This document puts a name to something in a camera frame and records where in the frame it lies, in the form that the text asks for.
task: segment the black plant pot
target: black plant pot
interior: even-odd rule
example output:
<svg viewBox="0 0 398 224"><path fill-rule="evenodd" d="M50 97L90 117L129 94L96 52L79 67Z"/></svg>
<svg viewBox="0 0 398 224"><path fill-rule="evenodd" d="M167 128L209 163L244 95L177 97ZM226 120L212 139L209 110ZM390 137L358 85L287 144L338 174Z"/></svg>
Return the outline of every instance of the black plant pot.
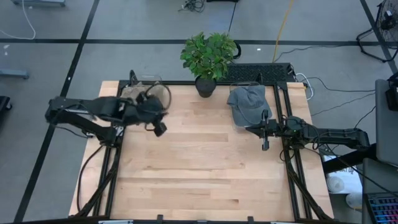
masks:
<svg viewBox="0 0 398 224"><path fill-rule="evenodd" d="M197 77L195 79L195 86L198 90L198 93L203 98L208 98L213 94L213 91L216 89L216 80L209 80Z"/></svg>

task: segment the black keyboard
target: black keyboard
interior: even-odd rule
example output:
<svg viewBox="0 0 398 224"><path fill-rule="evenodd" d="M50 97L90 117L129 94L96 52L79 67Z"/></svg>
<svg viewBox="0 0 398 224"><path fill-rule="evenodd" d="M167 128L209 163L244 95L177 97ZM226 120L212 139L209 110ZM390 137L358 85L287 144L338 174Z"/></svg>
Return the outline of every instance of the black keyboard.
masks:
<svg viewBox="0 0 398 224"><path fill-rule="evenodd" d="M373 223L398 224L398 198L389 193L365 196Z"/></svg>
<svg viewBox="0 0 398 224"><path fill-rule="evenodd" d="M294 72L289 63L231 63L228 74L221 82L294 82Z"/></svg>

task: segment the gray floor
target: gray floor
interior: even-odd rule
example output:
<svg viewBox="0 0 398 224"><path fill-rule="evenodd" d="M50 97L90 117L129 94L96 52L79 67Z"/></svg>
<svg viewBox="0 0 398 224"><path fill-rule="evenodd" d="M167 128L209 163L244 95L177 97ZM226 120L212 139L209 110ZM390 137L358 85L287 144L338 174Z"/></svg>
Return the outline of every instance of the gray floor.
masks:
<svg viewBox="0 0 398 224"><path fill-rule="evenodd" d="M367 0L376 16L377 0ZM27 13L40 39L79 39L93 0L67 0L67 6L35 5ZM231 2L213 2L203 13L177 12L184 0L100 0L89 39L186 39L199 31L227 32L233 14ZM231 37L247 40L275 40L289 0L241 0L236 5ZM29 37L20 6L0 2L0 29ZM359 0L295 1L282 40L355 40L370 28ZM376 41L374 34L366 38ZM29 80L0 79L1 94L12 98L14 108L2 124L0 142L0 223L12 222L25 191L47 124L44 113L49 99L60 94L77 44L0 44L0 68L26 69ZM94 98L103 80L128 77L130 69L140 75L160 75L165 80L193 80L182 68L178 44L85 44L70 86L70 98ZM285 52L295 45L281 45ZM270 62L273 45L242 45L237 63ZM380 47L367 47L382 56ZM283 55L296 72L320 77L330 88L373 89L378 78L392 75L388 64L363 55L359 47L318 48ZM330 92L311 80L315 96L311 113L331 108L365 93ZM369 96L341 108L314 116L318 127L352 128L374 106ZM374 113L359 125L375 141ZM63 218L68 215L81 164L84 139L56 130L37 186L25 215L27 220ZM349 149L339 147L337 153ZM361 222L359 212L345 204L343 196L332 196L336 218Z"/></svg>

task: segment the wooden tabletop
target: wooden tabletop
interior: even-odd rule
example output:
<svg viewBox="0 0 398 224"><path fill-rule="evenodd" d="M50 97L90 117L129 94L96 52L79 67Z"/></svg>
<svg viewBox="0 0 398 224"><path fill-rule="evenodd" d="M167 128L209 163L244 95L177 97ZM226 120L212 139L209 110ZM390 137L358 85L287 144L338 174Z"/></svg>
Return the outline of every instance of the wooden tabletop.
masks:
<svg viewBox="0 0 398 224"><path fill-rule="evenodd" d="M99 95L115 95L117 87L118 82L103 82ZM302 83L288 87L293 115L311 123ZM226 104L228 86L218 86L209 98L200 97L193 85L169 88L172 105L163 136L143 126L126 128L111 218L154 220L162 214L165 220L246 221L253 216L255 221L294 221L286 168L279 159L281 139L269 138L270 149L264 152L261 139L234 127ZM277 119L273 89L265 88ZM286 114L281 91L280 97ZM83 161L97 148L98 140L89 139ZM82 204L98 186L103 155L104 150L85 169ZM308 191L333 217L319 155L303 149L301 156ZM77 212L75 199L76 193L70 214Z"/></svg>

